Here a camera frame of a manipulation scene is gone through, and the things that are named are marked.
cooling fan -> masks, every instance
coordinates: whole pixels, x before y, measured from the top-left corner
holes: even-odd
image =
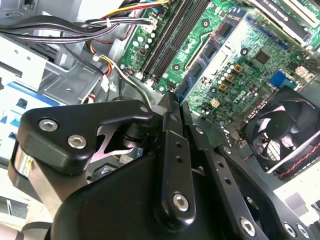
[[[320,110],[290,88],[283,88],[241,130],[253,154],[268,171],[287,178],[319,156]]]

